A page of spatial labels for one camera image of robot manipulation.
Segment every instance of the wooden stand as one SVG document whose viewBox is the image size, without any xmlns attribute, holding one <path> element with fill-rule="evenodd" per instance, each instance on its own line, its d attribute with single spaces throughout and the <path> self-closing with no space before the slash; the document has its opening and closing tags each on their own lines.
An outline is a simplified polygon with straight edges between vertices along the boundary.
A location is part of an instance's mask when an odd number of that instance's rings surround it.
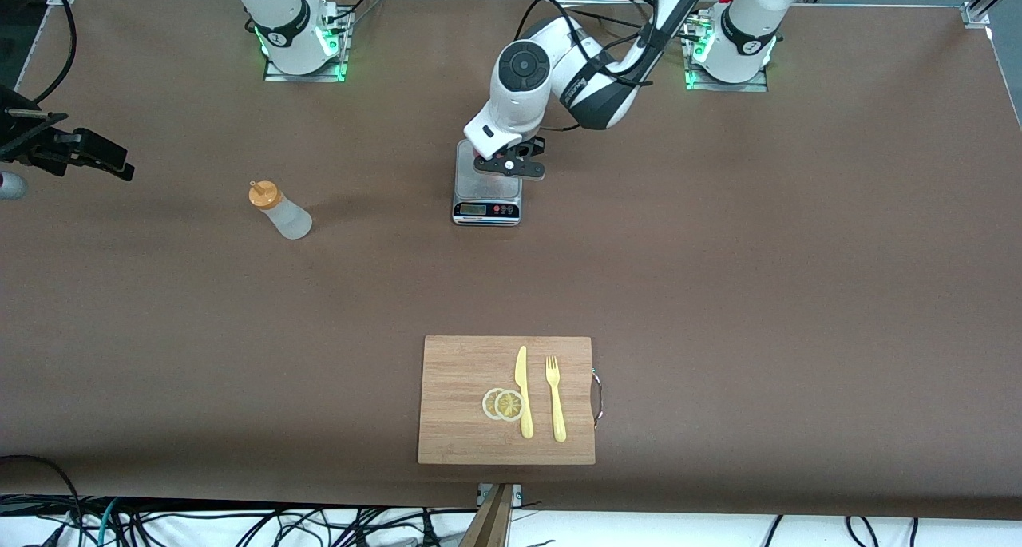
<svg viewBox="0 0 1022 547">
<path fill-rule="evenodd" d="M 513 503 L 513 485 L 500 484 L 492 488 L 458 547 L 504 547 L 508 541 Z"/>
</svg>

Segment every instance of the lemon slice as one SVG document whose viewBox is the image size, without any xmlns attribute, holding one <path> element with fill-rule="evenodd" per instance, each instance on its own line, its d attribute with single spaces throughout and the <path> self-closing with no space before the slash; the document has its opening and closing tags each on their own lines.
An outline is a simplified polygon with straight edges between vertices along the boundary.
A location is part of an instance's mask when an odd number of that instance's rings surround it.
<svg viewBox="0 0 1022 547">
<path fill-rule="evenodd" d="M 497 396 L 497 415 L 505 421 L 517 421 L 521 417 L 521 394 L 511 390 Z"/>
<path fill-rule="evenodd" d="M 497 414 L 497 398 L 503 393 L 504 388 L 493 388 L 482 396 L 482 413 L 485 413 L 486 417 L 500 420 L 501 416 Z"/>
</svg>

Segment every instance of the orange bottle cap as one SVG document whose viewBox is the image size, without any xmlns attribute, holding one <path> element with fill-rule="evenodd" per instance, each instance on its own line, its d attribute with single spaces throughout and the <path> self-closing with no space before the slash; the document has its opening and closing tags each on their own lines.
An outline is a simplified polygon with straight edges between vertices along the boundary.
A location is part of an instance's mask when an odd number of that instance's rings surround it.
<svg viewBox="0 0 1022 547">
<path fill-rule="evenodd" d="M 263 180 L 248 183 L 248 201 L 260 210 L 273 210 L 283 199 L 284 194 L 280 193 L 277 184 L 273 182 Z"/>
</svg>

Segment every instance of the brown table surface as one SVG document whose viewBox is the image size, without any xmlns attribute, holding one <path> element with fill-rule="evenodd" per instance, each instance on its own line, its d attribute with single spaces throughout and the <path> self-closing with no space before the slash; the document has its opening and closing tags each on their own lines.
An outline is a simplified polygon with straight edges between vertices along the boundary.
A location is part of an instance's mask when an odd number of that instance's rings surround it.
<svg viewBox="0 0 1022 547">
<path fill-rule="evenodd" d="M 0 206 L 0 451 L 93 495 L 1022 517 L 1022 133 L 985 34 L 798 7 L 769 93 L 687 92 L 672 49 L 619 126 L 548 136 L 520 227 L 455 227 L 525 4 L 388 0 L 350 82 L 282 85 L 237 0 L 77 0 L 44 107 L 138 173 L 25 170 Z M 66 42 L 54 11 L 26 93 Z M 592 336 L 597 464 L 418 465 L 427 334 Z"/>
</svg>

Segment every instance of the yellow knife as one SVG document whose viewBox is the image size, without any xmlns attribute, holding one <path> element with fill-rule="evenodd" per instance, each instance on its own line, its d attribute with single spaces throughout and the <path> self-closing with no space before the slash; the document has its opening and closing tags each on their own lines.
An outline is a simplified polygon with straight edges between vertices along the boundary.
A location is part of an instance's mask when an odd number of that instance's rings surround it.
<svg viewBox="0 0 1022 547">
<path fill-rule="evenodd" d="M 525 347 L 518 350 L 518 361 L 514 364 L 514 382 L 521 391 L 521 437 L 532 439 L 532 411 L 528 408 L 528 376 L 525 373 Z"/>
</svg>

